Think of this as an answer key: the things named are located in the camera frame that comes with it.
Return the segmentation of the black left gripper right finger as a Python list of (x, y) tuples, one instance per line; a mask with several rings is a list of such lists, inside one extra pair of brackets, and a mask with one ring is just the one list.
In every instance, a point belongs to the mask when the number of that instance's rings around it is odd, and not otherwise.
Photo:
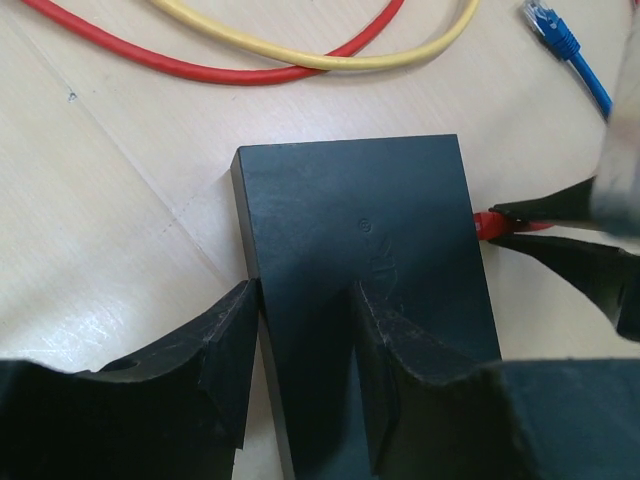
[(372, 472), (382, 479), (635, 479), (639, 364), (479, 363), (363, 283), (352, 322)]

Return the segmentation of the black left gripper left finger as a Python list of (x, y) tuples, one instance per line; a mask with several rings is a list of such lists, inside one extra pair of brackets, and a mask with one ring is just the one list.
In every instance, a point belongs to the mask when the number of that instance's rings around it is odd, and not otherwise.
[(1, 364), (5, 479), (228, 479), (244, 442), (258, 286), (96, 372)]

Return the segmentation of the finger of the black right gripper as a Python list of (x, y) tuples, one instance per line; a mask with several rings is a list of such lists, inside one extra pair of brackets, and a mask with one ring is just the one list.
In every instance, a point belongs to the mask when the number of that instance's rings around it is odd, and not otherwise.
[(585, 295), (617, 334), (639, 341), (639, 257), (621, 248), (555, 236), (509, 234), (492, 244), (526, 254)]
[(496, 204), (489, 211), (527, 223), (596, 226), (597, 223), (590, 210), (594, 180), (595, 178), (591, 177), (536, 199)]

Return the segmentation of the long black network switch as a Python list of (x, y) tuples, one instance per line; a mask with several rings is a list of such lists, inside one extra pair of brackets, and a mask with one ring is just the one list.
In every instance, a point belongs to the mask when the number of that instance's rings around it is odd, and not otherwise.
[(242, 146), (231, 175), (284, 474), (367, 479), (353, 283), (471, 359), (500, 358), (458, 138)]

